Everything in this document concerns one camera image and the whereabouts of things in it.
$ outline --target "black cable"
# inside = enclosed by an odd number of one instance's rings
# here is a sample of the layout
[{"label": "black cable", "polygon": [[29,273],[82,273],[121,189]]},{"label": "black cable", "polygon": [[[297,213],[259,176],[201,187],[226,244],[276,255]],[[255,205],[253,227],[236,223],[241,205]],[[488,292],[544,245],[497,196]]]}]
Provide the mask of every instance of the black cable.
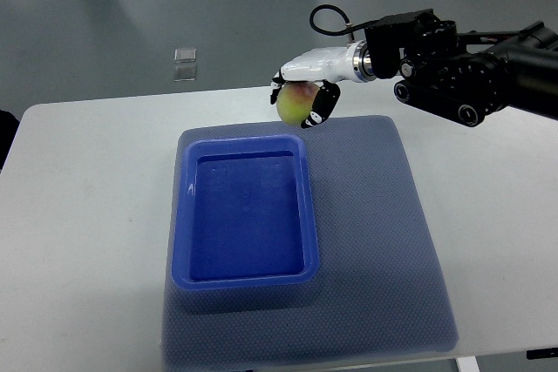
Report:
[{"label": "black cable", "polygon": [[[345,21],[345,24],[347,24],[348,27],[345,28],[344,30],[324,30],[324,29],[318,27],[316,24],[314,24],[314,16],[316,15],[317,12],[319,12],[320,10],[324,10],[324,9],[334,10],[335,12],[337,12],[339,15],[341,15],[341,17]],[[359,24],[357,26],[349,26],[350,25],[350,19],[349,19],[349,17],[347,17],[347,14],[333,4],[320,4],[319,6],[314,8],[314,10],[310,13],[310,27],[314,31],[316,31],[316,32],[318,32],[322,35],[327,35],[328,37],[340,37],[342,35],[351,34],[351,33],[356,32],[358,30],[363,30],[364,28],[368,28],[369,26],[376,23],[377,21],[378,20],[368,21],[368,22],[364,22],[363,24]]]}]

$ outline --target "robotic arm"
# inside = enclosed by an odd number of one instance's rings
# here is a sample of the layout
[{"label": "robotic arm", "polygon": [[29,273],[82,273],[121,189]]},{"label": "robotic arm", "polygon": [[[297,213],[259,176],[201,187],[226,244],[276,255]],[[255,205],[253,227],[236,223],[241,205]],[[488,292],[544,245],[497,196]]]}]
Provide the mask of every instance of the robotic arm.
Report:
[{"label": "robotic arm", "polygon": [[[347,28],[331,32],[316,27],[314,16],[323,9],[340,13]],[[455,22],[419,10],[353,27],[344,12],[325,4],[312,11],[310,26],[350,39],[346,47],[302,54],[273,78],[271,104],[285,82],[323,82],[302,128],[331,115],[341,94],[336,82],[367,83],[398,73],[404,78],[394,86],[400,102],[463,125],[476,126],[508,105],[558,119],[558,35],[543,22],[519,32],[458,34]],[[353,32],[361,29],[366,40],[354,41]],[[468,45],[488,48],[469,53]]]}]

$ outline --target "apple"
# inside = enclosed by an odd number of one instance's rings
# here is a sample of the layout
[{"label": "apple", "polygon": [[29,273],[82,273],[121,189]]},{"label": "apple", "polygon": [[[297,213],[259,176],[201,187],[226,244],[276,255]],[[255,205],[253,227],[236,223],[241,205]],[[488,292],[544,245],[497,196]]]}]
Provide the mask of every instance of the apple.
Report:
[{"label": "apple", "polygon": [[300,126],[310,114],[319,90],[311,82],[287,82],[277,95],[279,118],[287,125]]}]

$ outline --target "gray foam pad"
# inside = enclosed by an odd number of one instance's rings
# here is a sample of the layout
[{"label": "gray foam pad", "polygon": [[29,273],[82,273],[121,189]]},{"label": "gray foam pad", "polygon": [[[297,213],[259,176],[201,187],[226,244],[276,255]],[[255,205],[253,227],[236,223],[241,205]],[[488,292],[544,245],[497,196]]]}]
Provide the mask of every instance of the gray foam pad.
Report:
[{"label": "gray foam pad", "polygon": [[[184,149],[199,139],[292,133],[305,142],[320,292],[296,307],[196,314],[170,278]],[[387,117],[333,118],[309,130],[226,125],[180,137],[162,349],[167,371],[241,370],[360,356],[449,351],[457,340],[438,257],[405,151]]]}]

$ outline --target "concrete floor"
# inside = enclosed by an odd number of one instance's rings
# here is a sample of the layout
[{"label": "concrete floor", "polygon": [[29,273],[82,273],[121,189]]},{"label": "concrete floor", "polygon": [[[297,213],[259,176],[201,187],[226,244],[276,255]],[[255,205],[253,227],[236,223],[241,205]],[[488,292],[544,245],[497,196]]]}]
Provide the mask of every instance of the concrete floor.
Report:
[{"label": "concrete floor", "polygon": [[[21,118],[39,103],[268,85],[291,58],[345,42],[309,27],[321,3],[341,7],[355,24],[434,8],[462,32],[519,30],[536,20],[558,30],[555,0],[0,0],[0,109]],[[328,12],[318,22],[343,25]],[[197,79],[174,82],[174,50],[190,46],[198,51]],[[483,356],[479,365],[482,372],[558,370],[558,361],[527,361],[524,353]],[[457,368],[444,361],[374,370]]]}]

